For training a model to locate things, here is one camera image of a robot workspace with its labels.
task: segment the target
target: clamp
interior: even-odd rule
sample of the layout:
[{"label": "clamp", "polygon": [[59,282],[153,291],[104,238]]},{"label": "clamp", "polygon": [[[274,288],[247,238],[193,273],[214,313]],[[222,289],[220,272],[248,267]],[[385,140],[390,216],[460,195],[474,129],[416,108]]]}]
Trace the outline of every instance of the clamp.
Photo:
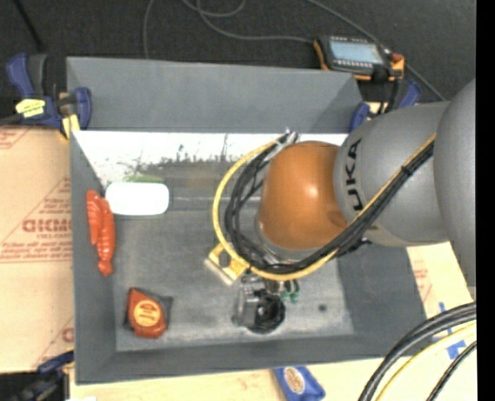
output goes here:
[{"label": "clamp", "polygon": [[[71,130],[88,127],[92,113],[91,93],[89,89],[80,87],[66,99],[55,101],[45,95],[41,83],[46,58],[44,53],[30,58],[26,53],[18,53],[6,64],[10,83],[22,98],[15,106],[18,117],[16,121],[21,124],[50,126],[69,137]],[[66,104],[74,104],[75,111],[69,115],[61,114],[59,108]]]}]

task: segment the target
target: orange toy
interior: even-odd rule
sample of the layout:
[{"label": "orange toy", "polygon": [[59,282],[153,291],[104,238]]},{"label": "orange toy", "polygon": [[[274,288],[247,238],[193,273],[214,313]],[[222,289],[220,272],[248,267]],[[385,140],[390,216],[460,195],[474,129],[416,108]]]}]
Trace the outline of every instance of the orange toy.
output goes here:
[{"label": "orange toy", "polygon": [[115,253],[114,213],[108,201],[95,190],[88,190],[86,201],[91,244],[97,246],[97,267],[103,275],[108,276],[114,271],[111,263]]},{"label": "orange toy", "polygon": [[86,195],[86,206],[88,208],[89,235],[91,245],[95,245],[103,226],[103,211],[100,204],[100,196],[95,190],[88,190]]}]

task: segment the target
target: cardboard sheet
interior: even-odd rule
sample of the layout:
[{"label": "cardboard sheet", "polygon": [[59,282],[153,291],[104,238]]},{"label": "cardboard sheet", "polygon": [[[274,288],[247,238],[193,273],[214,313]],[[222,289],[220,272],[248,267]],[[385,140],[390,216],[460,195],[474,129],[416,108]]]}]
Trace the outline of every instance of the cardboard sheet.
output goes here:
[{"label": "cardboard sheet", "polygon": [[70,192],[58,131],[0,128],[0,373],[73,346]]}]

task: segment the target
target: kuka logo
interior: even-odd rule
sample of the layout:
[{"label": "kuka logo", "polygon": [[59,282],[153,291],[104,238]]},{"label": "kuka logo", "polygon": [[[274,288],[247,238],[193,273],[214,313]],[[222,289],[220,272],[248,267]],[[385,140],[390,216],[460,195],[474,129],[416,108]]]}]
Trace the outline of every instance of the kuka logo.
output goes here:
[{"label": "kuka logo", "polygon": [[355,198],[355,204],[353,205],[353,210],[361,211],[364,208],[362,204],[361,197],[358,194],[358,190],[356,189],[356,178],[355,178],[355,168],[356,168],[356,150],[358,149],[358,145],[362,141],[362,138],[358,139],[349,147],[349,151],[347,152],[347,164],[346,164],[346,185],[347,185],[347,194]]},{"label": "kuka logo", "polygon": [[42,233],[45,231],[70,231],[71,221],[64,218],[62,220],[58,219],[47,219],[42,218],[25,220],[23,221],[22,228],[27,233]]}]

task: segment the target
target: gray tray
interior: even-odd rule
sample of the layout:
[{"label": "gray tray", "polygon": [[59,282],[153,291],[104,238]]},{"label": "gray tray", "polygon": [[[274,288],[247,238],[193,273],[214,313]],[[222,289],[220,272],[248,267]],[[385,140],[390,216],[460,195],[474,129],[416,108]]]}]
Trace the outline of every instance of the gray tray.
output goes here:
[{"label": "gray tray", "polygon": [[[205,265],[216,243],[210,209],[215,187],[230,162],[245,147],[263,144],[267,138],[241,136],[240,141],[233,135],[215,135],[227,139],[229,154],[210,158],[214,152],[207,150],[193,156],[191,150],[208,144],[204,140],[208,136],[89,131],[73,138],[79,383],[383,355],[424,318],[405,251],[365,246],[301,279],[300,301],[288,304],[285,322],[273,333],[261,336],[236,327],[230,318],[237,283],[227,286]],[[188,150],[184,155],[176,152],[180,143]],[[218,141],[210,143],[225,149]],[[163,144],[174,145],[170,153],[160,155]],[[116,216],[114,274],[105,278],[88,241],[85,194],[87,189],[104,192],[109,182],[135,173],[160,178],[169,187],[169,209],[147,218]],[[257,203],[254,198],[245,211],[246,230],[253,231]],[[174,299],[163,337],[138,338],[124,326],[131,287]]]}]

